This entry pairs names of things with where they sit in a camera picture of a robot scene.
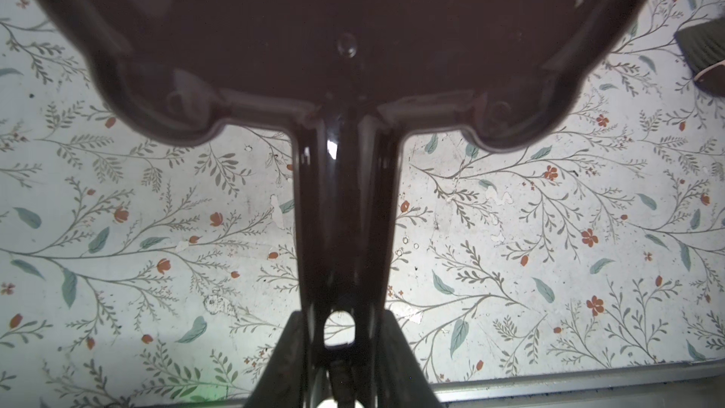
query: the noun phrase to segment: floral pattern surface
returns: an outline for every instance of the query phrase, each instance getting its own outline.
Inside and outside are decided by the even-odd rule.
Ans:
[[[724,5],[648,0],[529,148],[406,142],[386,306],[431,383],[725,357],[725,100],[673,38]],[[299,305],[286,136],[150,141],[35,0],[0,27],[0,402],[248,395]]]

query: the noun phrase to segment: dustpan pan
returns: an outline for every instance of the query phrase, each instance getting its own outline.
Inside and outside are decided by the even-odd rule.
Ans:
[[[384,300],[400,149],[489,151],[552,129],[643,0],[39,0],[114,112],[198,145],[285,131],[302,309],[245,406],[439,406]],[[326,346],[332,312],[355,321]]]

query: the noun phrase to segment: red flower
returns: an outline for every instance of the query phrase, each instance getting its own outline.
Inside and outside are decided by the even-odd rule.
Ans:
[[[212,225],[214,227],[219,227],[222,225],[222,222],[224,222],[224,216],[222,216],[222,213],[214,213],[209,216],[209,219],[212,221]]]
[[[12,295],[12,290],[15,288],[15,284],[2,284],[2,290],[0,290],[0,295]]]
[[[597,316],[604,312],[604,301],[593,296],[592,301],[586,300],[586,307],[592,310],[592,315]]]
[[[164,274],[164,271],[171,269],[171,262],[168,258],[162,258],[159,260],[159,263],[156,264],[156,269],[158,269],[161,274]]]
[[[557,168],[546,166],[546,172],[544,172],[544,178],[548,179],[549,181],[554,181],[554,178],[558,177],[559,174],[557,174]]]
[[[124,210],[122,206],[119,206],[116,212],[113,213],[113,217],[119,224],[122,224],[128,220],[128,210]]]
[[[10,329],[15,329],[18,327],[20,322],[23,321],[23,315],[16,314],[12,319],[10,319]]]
[[[609,123],[609,119],[600,113],[599,116],[597,117],[597,124],[599,126],[601,126],[602,128],[606,128],[607,123]]]
[[[594,235],[592,229],[586,229],[585,232],[582,232],[582,242],[591,248],[595,243],[599,242],[599,238]]]

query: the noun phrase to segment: dark green brush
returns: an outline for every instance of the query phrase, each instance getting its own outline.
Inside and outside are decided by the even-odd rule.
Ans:
[[[675,40],[693,70],[695,85],[725,96],[725,18],[682,29]]]

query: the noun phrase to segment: brown plastic dustpan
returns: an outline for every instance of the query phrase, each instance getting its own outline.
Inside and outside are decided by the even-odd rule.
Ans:
[[[642,0],[39,0],[140,133],[198,145],[285,131],[302,311],[245,406],[439,406],[384,310],[400,149],[490,151],[554,127]],[[328,348],[333,311],[355,341]]]

